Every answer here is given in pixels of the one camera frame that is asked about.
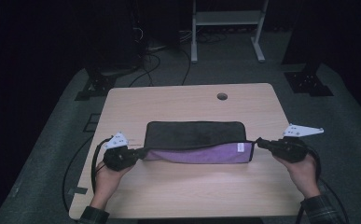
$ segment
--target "cable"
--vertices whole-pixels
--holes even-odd
[[[189,55],[186,53],[185,50],[181,49],[181,51],[183,51],[183,53],[186,54],[187,59],[188,59],[188,69],[187,69],[186,75],[184,76],[183,81],[181,83],[181,85],[184,86],[184,83],[186,82],[186,78],[187,78],[188,73],[189,73],[189,69],[191,68],[191,59],[189,58]]]
[[[73,161],[75,160],[77,154],[81,151],[81,149],[87,145],[87,143],[92,139],[93,136],[89,137],[82,145],[81,147],[76,151],[75,155],[73,156],[73,158],[70,160],[69,164],[67,165],[66,171],[64,173],[63,176],[63,180],[62,180],[62,201],[63,201],[63,205],[64,205],[64,209],[66,209],[67,212],[69,212],[69,206],[66,203],[66,199],[64,198],[64,183],[66,181],[66,177],[67,177],[67,173],[69,172],[70,166],[72,165]]]
[[[95,186],[96,186],[96,161],[98,160],[98,156],[99,156],[99,152],[101,151],[101,147],[104,143],[110,141],[112,137],[110,138],[106,138],[105,140],[103,140],[101,142],[101,144],[99,144],[96,149],[95,149],[95,153],[93,154],[93,158],[92,158],[92,165],[90,166],[90,182],[92,183],[92,190],[93,193],[95,193]]]
[[[136,79],[134,79],[128,87],[131,87],[131,86],[133,85],[133,83],[135,83],[139,78],[141,78],[141,77],[143,77],[143,76],[145,76],[145,75],[149,75],[150,72],[156,70],[156,69],[160,66],[160,57],[158,57],[158,56],[156,56],[156,55],[154,55],[154,54],[149,54],[149,56],[152,56],[152,57],[154,57],[154,58],[156,58],[156,59],[158,60],[157,65],[156,65],[155,67],[153,67],[151,70],[146,71],[145,73],[143,73],[142,75],[140,75],[139,77],[137,77]]]
[[[340,197],[334,192],[334,190],[327,184],[327,182],[320,178],[320,181],[323,182],[326,188],[328,188],[329,191],[331,191],[332,195],[334,195],[335,199],[337,200],[338,204],[340,205],[340,209],[342,210],[343,216],[345,217],[345,222],[349,224],[349,218],[348,214],[346,213],[345,207],[343,206],[343,203],[340,201]]]

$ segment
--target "wooden table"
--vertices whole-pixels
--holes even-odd
[[[227,100],[217,99],[225,93]],[[240,121],[248,140],[282,138],[288,126],[270,84],[113,89],[92,140],[69,215],[80,218],[92,199],[90,165],[97,145],[121,131],[142,147],[146,125],[158,121]],[[103,158],[102,148],[98,161]],[[121,180],[106,211],[118,218],[294,216],[302,195],[266,149],[242,164],[138,161]]]

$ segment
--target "metal stand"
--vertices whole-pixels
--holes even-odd
[[[252,11],[209,11],[197,12],[196,0],[193,1],[192,15],[192,42],[191,42],[191,61],[198,61],[197,50],[197,26],[199,25],[245,25],[256,24],[257,33],[252,37],[253,48],[255,49],[259,62],[265,62],[265,57],[259,46],[259,38],[261,36],[262,26],[264,24],[269,0],[264,0],[261,10]]]
[[[320,63],[308,62],[301,72],[287,72],[285,78],[294,93],[309,93],[311,96],[333,96],[334,94],[323,85],[316,72]]]

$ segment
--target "floor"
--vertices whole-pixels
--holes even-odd
[[[151,83],[154,86],[179,86],[183,81],[184,85],[270,83],[289,122],[325,129],[325,133],[305,137],[304,141],[319,152],[322,177],[340,197],[350,222],[361,223],[361,107],[340,76],[325,65],[320,66],[317,76],[330,88],[333,96],[311,97],[307,93],[292,92],[284,72],[299,71],[303,65],[281,65],[291,33],[262,34],[260,44],[266,57],[264,63],[257,61],[250,43],[251,35],[220,35],[222,41],[199,44],[199,61],[194,64],[188,59],[189,43],[181,46],[184,51],[156,52],[155,56],[146,56],[146,70],[158,65],[150,72],[151,80],[143,76],[132,83],[145,72],[140,69],[120,77],[115,87],[128,88],[131,83],[132,87],[150,86]],[[87,130],[85,127],[91,115],[101,113],[105,100],[101,96],[75,101],[87,80],[87,73],[81,70],[63,92],[0,209],[0,223],[74,222],[66,207],[72,201],[73,189],[90,147],[89,139],[93,136],[93,124]],[[327,194],[340,210],[333,194]],[[266,224],[294,223],[295,217],[263,217],[261,220]],[[238,218],[237,221],[245,223],[247,220]],[[228,219],[208,222],[238,223]],[[109,223],[131,224],[137,220],[112,219]]]

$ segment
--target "sleeve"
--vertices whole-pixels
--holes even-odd
[[[81,215],[79,224],[105,224],[108,213],[94,207],[87,206]]]
[[[326,195],[319,195],[301,202],[312,224],[344,223]]]

